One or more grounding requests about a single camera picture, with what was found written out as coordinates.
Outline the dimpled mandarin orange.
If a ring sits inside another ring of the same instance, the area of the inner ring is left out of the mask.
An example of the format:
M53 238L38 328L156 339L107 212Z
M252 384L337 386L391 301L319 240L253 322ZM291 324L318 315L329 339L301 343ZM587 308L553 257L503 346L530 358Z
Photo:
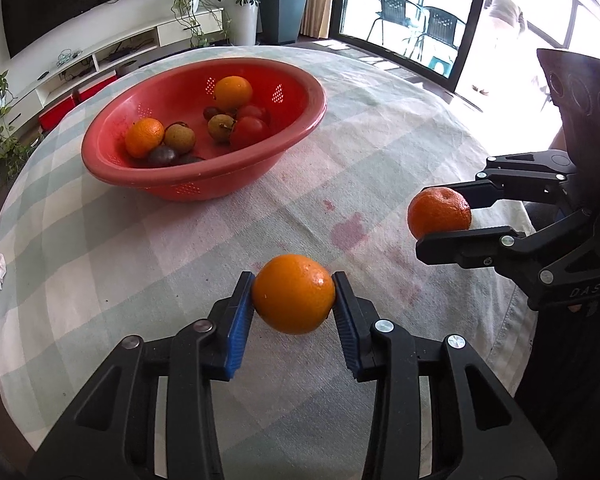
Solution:
M420 191L406 211L407 226L416 240L431 233L468 230L471 220L465 197L446 186Z

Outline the large orange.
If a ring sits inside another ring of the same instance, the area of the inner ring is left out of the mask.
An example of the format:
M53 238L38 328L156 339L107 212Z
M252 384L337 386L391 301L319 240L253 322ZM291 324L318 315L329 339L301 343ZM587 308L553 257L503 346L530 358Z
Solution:
M313 332L328 318L335 284L328 271L302 255L279 255L257 274L251 289L260 318L281 333Z

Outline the red plum fruit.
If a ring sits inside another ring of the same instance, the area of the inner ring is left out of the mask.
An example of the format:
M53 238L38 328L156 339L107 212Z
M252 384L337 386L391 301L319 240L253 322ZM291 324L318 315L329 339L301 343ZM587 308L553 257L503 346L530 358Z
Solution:
M239 151L259 143L265 138L265 133L266 125L262 120L249 116L240 118L230 134L230 149Z

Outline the small orange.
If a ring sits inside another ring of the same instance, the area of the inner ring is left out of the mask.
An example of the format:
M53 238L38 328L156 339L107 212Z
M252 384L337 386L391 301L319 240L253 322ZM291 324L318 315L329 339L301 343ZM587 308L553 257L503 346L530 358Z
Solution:
M158 148L164 136L164 127L158 119L146 117L134 122L124 136L126 152L135 159L144 159Z
M242 76L227 76L215 84L213 97L220 110L237 110L251 100L252 87Z

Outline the yellowish small fruit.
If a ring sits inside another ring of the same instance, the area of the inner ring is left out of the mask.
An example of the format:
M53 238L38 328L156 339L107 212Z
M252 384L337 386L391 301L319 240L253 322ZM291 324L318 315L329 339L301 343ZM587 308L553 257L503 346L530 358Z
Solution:
M178 154L187 154L193 151L196 144L196 133L184 122L174 122L164 130L164 144Z

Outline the small orange front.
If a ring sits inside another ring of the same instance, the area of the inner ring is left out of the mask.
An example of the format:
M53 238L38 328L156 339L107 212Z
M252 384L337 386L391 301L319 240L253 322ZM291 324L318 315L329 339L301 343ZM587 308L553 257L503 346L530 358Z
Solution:
M215 84L213 97L220 110L237 110L251 100L252 87L242 76L227 76Z

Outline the small red tomato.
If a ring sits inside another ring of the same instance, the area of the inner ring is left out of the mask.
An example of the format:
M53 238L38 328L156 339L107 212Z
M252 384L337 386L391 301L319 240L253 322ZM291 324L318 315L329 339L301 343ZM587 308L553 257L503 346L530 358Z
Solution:
M237 120L246 118L246 117L256 118L256 119L259 119L261 122L267 122L268 121L268 112L263 107L248 104L248 105L239 107L236 112Z

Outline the person on balcony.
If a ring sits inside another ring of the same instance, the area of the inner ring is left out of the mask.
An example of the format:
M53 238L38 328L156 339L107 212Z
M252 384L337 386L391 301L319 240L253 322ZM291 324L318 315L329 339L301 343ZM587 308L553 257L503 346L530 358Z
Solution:
M484 0L483 9L491 18L503 21L521 34L527 28L524 12L515 0Z

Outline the black balcony chair right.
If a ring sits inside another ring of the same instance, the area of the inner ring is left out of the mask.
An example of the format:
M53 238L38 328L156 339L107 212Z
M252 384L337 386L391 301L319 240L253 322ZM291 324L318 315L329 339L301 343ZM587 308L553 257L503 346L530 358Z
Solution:
M425 39L430 38L449 47L455 52L460 50L460 43L456 41L456 28L458 24L466 23L454 14L439 9L436 6L422 6L425 12L425 24L416 37L412 53L416 52L416 60L420 62L424 57Z

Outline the checkered tablecloth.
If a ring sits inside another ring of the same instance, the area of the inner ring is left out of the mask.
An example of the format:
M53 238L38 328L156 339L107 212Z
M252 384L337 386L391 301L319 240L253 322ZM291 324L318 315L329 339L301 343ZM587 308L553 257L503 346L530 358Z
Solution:
M91 177L88 124L139 70L44 141L0 214L0 389L32 444L125 335L156 339L204 316L243 270L283 252L343 270L411 333L463 335L506 388L530 353L524 295L490 269L425 266L405 220L425 185L471 178L486 150L458 110L339 55L268 49L326 89L327 113L265 176L204 203L168 203Z

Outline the tall plant blue pot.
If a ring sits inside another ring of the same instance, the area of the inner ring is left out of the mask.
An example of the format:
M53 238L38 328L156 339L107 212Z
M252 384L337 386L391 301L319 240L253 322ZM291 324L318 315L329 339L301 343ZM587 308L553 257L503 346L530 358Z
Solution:
M306 0L260 0L262 39L265 44L293 44L299 36Z

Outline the yellow-brown fruit in basin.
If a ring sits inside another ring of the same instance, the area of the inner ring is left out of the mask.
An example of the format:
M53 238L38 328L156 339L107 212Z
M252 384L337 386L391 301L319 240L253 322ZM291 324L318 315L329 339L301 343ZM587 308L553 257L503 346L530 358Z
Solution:
M235 119L227 114L217 114L208 121L208 133L216 143L225 143L230 140Z

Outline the red storage box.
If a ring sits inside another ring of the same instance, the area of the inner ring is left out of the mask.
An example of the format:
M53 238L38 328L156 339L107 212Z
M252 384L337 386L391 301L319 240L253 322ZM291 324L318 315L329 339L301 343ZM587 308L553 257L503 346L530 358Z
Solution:
M90 81L84 82L84 84L80 84L76 91L73 92L76 104L80 104L88 99L91 99L92 96L96 96L96 94L100 90L106 88L107 86L115 82L117 79L117 73L110 72L102 74L99 77L94 78Z
M47 110L38 114L38 124L43 131L49 132L56 128L69 112L76 107L76 100L73 96L67 96L65 99L52 105Z

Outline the small red fruit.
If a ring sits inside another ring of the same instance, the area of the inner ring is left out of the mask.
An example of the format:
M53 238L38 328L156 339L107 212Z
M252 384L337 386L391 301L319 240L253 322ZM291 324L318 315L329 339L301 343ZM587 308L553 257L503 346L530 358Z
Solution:
M208 106L208 107L206 107L204 109L204 111L202 112L202 114L204 115L204 120L206 122L208 122L214 116L221 115L222 114L222 110L220 110L219 108L217 108L215 106Z

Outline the trailing ivy on console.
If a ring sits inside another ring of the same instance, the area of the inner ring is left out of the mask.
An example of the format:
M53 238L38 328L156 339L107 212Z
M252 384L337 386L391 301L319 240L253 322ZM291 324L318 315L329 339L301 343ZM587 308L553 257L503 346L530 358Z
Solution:
M174 20L188 33L189 47L209 47L227 40L223 10L210 0L172 0Z

